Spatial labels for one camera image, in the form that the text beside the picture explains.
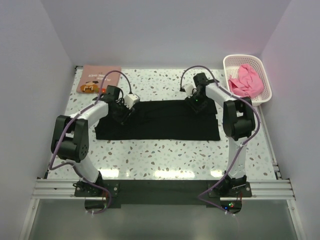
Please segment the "black t shirt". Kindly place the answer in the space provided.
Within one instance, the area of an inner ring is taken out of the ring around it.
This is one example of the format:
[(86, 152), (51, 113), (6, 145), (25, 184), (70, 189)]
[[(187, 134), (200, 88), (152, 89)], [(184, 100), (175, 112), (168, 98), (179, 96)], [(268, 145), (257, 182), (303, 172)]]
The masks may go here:
[(215, 102), (195, 113), (184, 100), (142, 101), (122, 125), (111, 115), (95, 127), (97, 140), (183, 140), (220, 141)]

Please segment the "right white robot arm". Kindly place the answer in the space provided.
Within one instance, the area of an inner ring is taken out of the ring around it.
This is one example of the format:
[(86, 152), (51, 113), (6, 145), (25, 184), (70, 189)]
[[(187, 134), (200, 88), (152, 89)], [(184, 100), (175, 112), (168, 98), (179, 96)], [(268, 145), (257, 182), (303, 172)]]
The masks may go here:
[(222, 127), (229, 143), (227, 169), (210, 189), (219, 196), (233, 197), (247, 183), (246, 147), (256, 128), (251, 99), (232, 95), (214, 79), (208, 79), (204, 73), (196, 74), (193, 81), (194, 84), (180, 86), (180, 91), (187, 95), (186, 103), (197, 114), (209, 106), (209, 100), (222, 107)]

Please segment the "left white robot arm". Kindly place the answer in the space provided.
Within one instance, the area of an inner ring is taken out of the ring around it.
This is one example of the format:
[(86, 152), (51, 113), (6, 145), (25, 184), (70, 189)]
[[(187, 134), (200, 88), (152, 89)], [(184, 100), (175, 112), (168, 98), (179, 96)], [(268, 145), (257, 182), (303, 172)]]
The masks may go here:
[(60, 115), (55, 121), (49, 170), (70, 165), (80, 178), (74, 187), (90, 197), (108, 196), (109, 192), (89, 157), (89, 128), (107, 116), (121, 125), (128, 120), (140, 97), (132, 92), (120, 97), (121, 93), (119, 87), (108, 86), (90, 105), (75, 114)]

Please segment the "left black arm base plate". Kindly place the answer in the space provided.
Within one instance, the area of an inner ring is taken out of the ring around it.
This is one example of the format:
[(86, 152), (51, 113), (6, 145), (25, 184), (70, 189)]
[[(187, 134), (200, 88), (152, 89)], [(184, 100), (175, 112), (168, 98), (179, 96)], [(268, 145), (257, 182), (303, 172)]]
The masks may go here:
[[(74, 196), (75, 197), (102, 197), (106, 196), (106, 192), (100, 188), (93, 187), (87, 182), (78, 181), (72, 184), (75, 188)], [(112, 197), (117, 197), (120, 190), (119, 183), (113, 180), (103, 180), (103, 188), (107, 189)]]

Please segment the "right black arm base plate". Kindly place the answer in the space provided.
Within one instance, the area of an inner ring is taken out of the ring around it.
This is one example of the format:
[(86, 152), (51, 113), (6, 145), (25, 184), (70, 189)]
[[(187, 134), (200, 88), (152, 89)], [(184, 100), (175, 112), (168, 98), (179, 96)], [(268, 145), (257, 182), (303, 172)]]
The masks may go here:
[(245, 185), (237, 187), (226, 187), (222, 183), (213, 188), (208, 194), (209, 198), (250, 198), (253, 196), (251, 185), (247, 181)]

